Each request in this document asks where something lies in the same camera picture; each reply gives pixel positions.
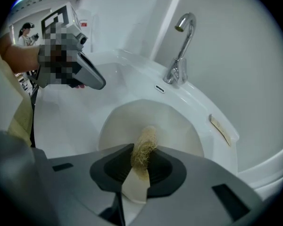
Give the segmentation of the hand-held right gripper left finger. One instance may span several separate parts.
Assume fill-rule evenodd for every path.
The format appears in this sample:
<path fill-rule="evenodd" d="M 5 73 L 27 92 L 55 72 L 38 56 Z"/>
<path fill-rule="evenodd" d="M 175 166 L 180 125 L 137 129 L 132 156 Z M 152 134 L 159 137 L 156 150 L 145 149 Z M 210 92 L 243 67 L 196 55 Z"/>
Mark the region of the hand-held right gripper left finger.
<path fill-rule="evenodd" d="M 41 149 L 34 158 L 58 226 L 126 225 L 122 184 L 130 171 L 133 144 L 48 159 Z"/>

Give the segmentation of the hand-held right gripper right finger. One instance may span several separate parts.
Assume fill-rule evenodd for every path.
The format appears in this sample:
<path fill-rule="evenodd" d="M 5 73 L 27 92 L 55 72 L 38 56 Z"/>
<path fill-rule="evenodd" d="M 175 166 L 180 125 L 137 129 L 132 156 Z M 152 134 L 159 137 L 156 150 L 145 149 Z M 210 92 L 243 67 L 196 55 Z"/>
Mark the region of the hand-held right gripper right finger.
<path fill-rule="evenodd" d="M 146 205 L 134 226 L 249 226 L 265 204 L 217 163 L 161 147 L 150 155 Z"/>

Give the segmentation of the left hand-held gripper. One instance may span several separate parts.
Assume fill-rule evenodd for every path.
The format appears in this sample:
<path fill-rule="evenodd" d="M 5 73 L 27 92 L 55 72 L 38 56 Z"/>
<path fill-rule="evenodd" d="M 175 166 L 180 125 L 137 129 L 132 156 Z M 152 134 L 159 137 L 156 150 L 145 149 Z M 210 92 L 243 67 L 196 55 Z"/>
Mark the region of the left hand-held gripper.
<path fill-rule="evenodd" d="M 89 58 L 82 53 L 87 41 L 77 14 L 71 5 L 63 5 L 41 20 L 42 43 L 39 45 L 36 75 L 29 79 L 44 88 L 64 84 L 101 90 L 106 80 Z"/>

